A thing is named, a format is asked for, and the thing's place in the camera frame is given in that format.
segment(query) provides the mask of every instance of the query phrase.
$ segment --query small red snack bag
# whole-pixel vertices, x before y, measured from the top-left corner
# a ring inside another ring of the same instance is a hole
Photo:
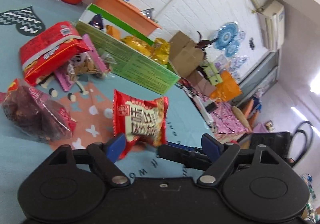
[[[5,116],[40,141],[71,138],[76,122],[65,107],[22,79],[10,85],[2,103]]]
[[[114,135],[124,133],[127,138],[123,159],[140,140],[154,147],[166,144],[165,119],[169,100],[160,97],[152,101],[140,100],[115,89],[113,97]]]
[[[65,64],[74,55],[89,51],[70,22],[59,22],[20,48],[24,79],[30,85]]]

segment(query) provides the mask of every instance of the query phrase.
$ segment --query air conditioner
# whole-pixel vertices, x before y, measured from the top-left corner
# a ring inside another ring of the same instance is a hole
[[[284,42],[284,6],[276,0],[268,0],[258,13],[265,47],[276,52]]]

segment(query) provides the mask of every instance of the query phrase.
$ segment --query green box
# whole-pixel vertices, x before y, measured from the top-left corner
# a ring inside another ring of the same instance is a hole
[[[116,75],[124,77],[161,95],[165,94],[167,90],[180,79],[178,75],[156,63],[154,60],[111,37],[104,31],[100,31],[89,25],[88,22],[96,14],[101,14],[105,24],[111,24],[118,28],[121,32],[121,38],[134,35],[150,45],[153,44],[153,41],[105,10],[93,4],[89,5],[80,17],[76,29],[81,35],[86,33],[90,35],[99,55],[102,55],[106,51],[113,56],[117,62],[116,65],[112,66],[113,72]]]

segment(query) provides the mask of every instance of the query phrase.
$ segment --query screw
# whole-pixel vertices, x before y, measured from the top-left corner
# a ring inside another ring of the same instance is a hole
[[[200,177],[200,181],[202,183],[210,184],[210,183],[214,183],[216,181],[216,178],[211,175],[204,175]]]
[[[115,183],[115,184],[124,184],[128,181],[128,178],[126,176],[121,176],[121,175],[118,175],[118,176],[114,176],[112,178],[112,181]]]

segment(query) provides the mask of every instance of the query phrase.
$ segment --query orange paper bag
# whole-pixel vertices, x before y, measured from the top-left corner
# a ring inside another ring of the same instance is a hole
[[[240,87],[229,72],[223,71],[220,75],[223,82],[216,85],[217,89],[210,95],[211,99],[217,99],[218,102],[228,102],[242,94]]]

